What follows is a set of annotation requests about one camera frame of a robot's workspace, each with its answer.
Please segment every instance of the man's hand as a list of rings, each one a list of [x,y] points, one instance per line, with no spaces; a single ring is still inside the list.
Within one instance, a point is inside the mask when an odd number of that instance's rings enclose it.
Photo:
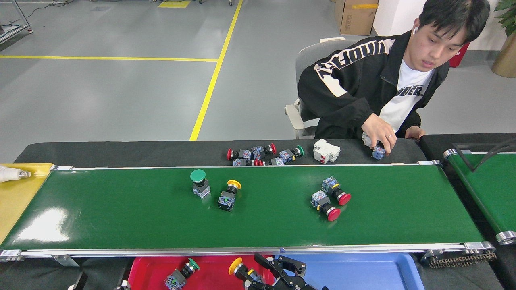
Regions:
[[[425,130],[419,128],[419,126],[412,126],[405,130],[405,138],[409,139],[421,139],[421,136],[426,135]]]
[[[392,127],[383,121],[376,114],[371,114],[362,125],[362,130],[371,138],[371,149],[376,146],[376,142],[380,140],[388,156],[396,144],[396,134]]]

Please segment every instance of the young man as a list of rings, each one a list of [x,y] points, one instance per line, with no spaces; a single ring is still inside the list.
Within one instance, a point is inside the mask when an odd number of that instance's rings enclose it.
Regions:
[[[425,134],[415,112],[448,74],[448,61],[482,32],[487,0],[427,0],[403,35],[370,37],[306,68],[298,93],[320,118],[315,139],[379,140],[389,155],[397,137]]]

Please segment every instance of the gray floor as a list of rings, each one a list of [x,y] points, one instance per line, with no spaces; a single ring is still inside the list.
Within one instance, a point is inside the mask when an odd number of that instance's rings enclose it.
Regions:
[[[26,15],[47,2],[22,2]],[[145,0],[37,10],[0,55],[217,59],[239,0]],[[292,139],[298,51],[338,37],[329,0],[243,0],[198,140]],[[0,21],[18,18],[0,3]],[[362,37],[350,36],[359,40]],[[429,134],[516,132],[516,79],[468,52],[429,105]],[[0,162],[37,142],[188,140],[215,62],[0,58]]]

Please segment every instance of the white wall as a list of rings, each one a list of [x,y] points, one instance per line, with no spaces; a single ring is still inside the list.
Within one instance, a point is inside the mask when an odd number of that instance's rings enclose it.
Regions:
[[[402,34],[412,28],[426,0],[379,0],[373,27],[378,35],[388,36]],[[471,42],[468,50],[498,51],[504,44],[506,36],[501,24],[494,17],[500,12],[494,12],[498,0],[488,0],[491,13],[486,27],[475,41]]]

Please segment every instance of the red bin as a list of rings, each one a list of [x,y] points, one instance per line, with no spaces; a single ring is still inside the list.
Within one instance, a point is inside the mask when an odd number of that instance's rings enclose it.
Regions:
[[[459,66],[460,64],[460,61],[462,60],[462,58],[464,57],[464,54],[466,53],[466,50],[467,50],[467,47],[470,45],[470,43],[466,43],[465,45],[462,46],[462,48],[457,52],[456,55],[454,55],[451,59],[450,59],[450,67],[452,68],[456,68]]]

